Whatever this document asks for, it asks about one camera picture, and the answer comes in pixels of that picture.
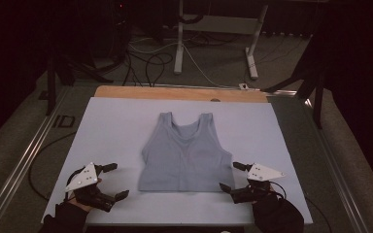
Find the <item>white desk frame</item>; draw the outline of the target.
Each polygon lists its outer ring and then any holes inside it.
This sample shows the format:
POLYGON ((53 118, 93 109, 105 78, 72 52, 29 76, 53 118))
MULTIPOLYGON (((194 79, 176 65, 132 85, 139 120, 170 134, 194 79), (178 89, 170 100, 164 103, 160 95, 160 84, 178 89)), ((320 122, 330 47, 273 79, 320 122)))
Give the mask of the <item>white desk frame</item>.
POLYGON ((268 6, 266 4, 263 4, 260 8, 260 12, 257 18, 203 16, 197 22, 187 24, 187 20, 191 20, 197 16, 185 15, 184 0, 179 0, 180 19, 178 21, 178 37, 174 73, 176 75, 179 75, 183 71, 184 52, 187 50, 183 42, 185 30, 199 32, 232 33, 253 36, 251 45, 245 48, 245 53, 250 79, 257 80, 258 71, 255 65, 254 51, 261 33, 267 10, 268 6))

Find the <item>black metal stand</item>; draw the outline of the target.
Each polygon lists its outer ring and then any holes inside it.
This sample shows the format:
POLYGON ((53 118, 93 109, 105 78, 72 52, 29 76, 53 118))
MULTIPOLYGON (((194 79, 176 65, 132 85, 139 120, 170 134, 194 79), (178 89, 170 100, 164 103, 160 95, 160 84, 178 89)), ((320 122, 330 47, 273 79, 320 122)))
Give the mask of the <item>black metal stand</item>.
POLYGON ((275 93, 292 83, 302 81, 301 86, 296 90, 295 97, 307 100, 312 93, 315 93, 313 104, 313 121, 319 129, 322 129, 322 96, 325 77, 323 75, 323 65, 313 57, 314 45, 317 41, 317 35, 310 37, 308 46, 295 65, 292 74, 285 80, 272 86, 262 89, 263 92, 275 93))
POLYGON ((91 71, 82 63, 74 61, 71 57, 63 54, 51 53, 47 60, 47 90, 44 97, 44 99, 47 101, 47 116, 54 111, 56 106, 56 78, 59 78, 61 82, 66 85, 72 85, 75 81, 75 77, 71 71, 72 68, 76 68, 78 71, 83 72, 100 83, 113 82, 112 80, 103 78, 94 71, 91 71))

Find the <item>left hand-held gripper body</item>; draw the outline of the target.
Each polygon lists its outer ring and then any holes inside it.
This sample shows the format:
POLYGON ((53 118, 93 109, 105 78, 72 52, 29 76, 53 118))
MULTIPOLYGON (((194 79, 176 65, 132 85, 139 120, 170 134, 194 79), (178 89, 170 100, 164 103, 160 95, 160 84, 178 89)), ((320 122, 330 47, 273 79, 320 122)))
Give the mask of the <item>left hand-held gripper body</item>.
POLYGON ((109 212, 115 205, 115 198, 108 196, 97 187, 99 174, 96 174, 93 162, 76 170, 68 179, 65 187, 65 198, 74 191, 77 200, 95 209, 109 212))

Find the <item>grey-blue tank top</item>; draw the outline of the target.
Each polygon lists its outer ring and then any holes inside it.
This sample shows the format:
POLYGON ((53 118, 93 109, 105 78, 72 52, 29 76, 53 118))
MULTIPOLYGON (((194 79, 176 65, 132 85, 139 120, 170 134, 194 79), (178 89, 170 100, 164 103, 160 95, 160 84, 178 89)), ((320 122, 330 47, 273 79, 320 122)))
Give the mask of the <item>grey-blue tank top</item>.
POLYGON ((160 114, 142 156, 141 191, 219 192, 222 183, 235 185, 232 154, 221 146, 211 113, 189 125, 160 114))

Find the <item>light blue table mat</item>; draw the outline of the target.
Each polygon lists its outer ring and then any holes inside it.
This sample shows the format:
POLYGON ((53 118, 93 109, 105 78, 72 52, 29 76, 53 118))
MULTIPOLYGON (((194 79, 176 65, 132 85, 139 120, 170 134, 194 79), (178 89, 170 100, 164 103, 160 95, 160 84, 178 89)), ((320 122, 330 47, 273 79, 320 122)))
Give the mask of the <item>light blue table mat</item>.
POLYGON ((186 125, 202 113, 215 119, 220 144, 234 160, 282 172, 278 184, 287 199, 303 215, 312 217, 294 170, 288 149, 269 103, 146 100, 123 98, 90 99, 80 127, 61 169, 47 214, 64 198, 69 176, 86 164, 115 163, 115 171, 103 175, 100 189, 114 195, 128 191, 126 199, 109 211, 95 210, 87 221, 101 225, 246 225, 253 223, 252 207, 235 204, 231 197, 215 192, 141 192, 138 181, 144 168, 141 150, 153 133, 161 113, 170 112, 186 125))

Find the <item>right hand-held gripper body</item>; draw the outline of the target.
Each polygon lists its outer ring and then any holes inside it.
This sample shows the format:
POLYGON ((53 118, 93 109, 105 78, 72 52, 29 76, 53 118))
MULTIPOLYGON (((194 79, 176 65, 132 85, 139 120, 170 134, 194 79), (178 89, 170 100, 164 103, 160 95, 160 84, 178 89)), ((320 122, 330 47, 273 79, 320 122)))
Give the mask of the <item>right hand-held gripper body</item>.
POLYGON ((274 170, 258 163, 247 173, 248 185, 243 188, 232 189, 230 196, 235 204, 259 201, 269 194, 269 184, 272 180, 283 178, 283 172, 274 170))

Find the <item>person's left hand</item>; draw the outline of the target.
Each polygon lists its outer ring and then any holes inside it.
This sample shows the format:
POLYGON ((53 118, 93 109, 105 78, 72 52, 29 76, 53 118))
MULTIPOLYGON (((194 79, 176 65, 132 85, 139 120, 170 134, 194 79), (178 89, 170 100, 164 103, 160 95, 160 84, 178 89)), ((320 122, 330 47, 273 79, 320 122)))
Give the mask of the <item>person's left hand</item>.
POLYGON ((72 205, 75 205, 75 206, 79 207, 80 209, 84 210, 84 211, 87 212, 87 213, 89 213, 91 210, 93 210, 93 207, 91 207, 91 206, 87 206, 87 205, 84 205, 84 204, 80 203, 80 202, 77 200, 74 191, 72 191, 72 192, 69 194, 69 196, 68 196, 68 198, 67 198, 67 202, 70 203, 70 204, 72 204, 72 205))

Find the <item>dark equipment rack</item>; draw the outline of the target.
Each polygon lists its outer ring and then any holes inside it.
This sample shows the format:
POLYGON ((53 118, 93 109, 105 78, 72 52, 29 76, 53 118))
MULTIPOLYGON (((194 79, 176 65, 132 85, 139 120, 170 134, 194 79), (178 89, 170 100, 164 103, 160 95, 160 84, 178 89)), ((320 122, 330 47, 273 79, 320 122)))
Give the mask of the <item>dark equipment rack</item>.
POLYGON ((88 43, 92 57, 121 64, 130 38, 128 1, 88 0, 87 4, 88 43))

